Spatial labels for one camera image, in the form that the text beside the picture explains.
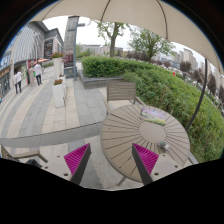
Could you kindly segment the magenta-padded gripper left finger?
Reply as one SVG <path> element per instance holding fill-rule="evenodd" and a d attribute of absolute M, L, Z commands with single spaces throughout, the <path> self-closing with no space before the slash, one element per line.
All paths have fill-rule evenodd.
<path fill-rule="evenodd" d="M 79 185 L 90 155 L 91 146 L 90 144 L 85 144 L 65 156 L 59 156 L 50 160 L 42 169 Z"/>

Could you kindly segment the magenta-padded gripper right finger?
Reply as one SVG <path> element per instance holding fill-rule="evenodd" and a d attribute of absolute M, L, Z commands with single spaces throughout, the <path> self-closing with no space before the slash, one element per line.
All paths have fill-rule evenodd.
<path fill-rule="evenodd" d="M 144 185 L 148 185 L 182 169 L 182 166 L 169 155 L 158 155 L 135 143 L 132 144 L 132 155 Z"/>

